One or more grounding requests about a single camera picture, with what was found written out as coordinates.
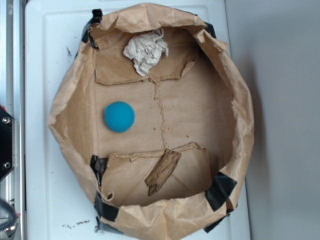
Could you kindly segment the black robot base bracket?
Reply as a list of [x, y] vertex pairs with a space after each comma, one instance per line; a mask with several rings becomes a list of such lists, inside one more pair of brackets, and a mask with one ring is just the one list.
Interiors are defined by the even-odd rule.
[[7, 112], [6, 108], [0, 106], [0, 181], [2, 182], [14, 169], [15, 151], [15, 120]]

